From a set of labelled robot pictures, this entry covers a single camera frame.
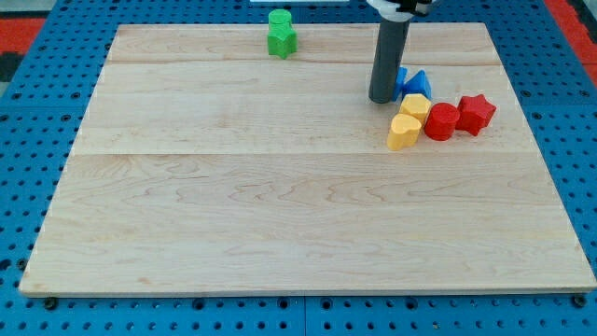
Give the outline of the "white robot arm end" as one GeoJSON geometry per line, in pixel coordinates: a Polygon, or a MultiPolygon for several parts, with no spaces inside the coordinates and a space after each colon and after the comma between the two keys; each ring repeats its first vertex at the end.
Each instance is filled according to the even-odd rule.
{"type": "Polygon", "coordinates": [[[367,0],[383,19],[392,22],[427,16],[439,3],[440,0],[367,0]]]}

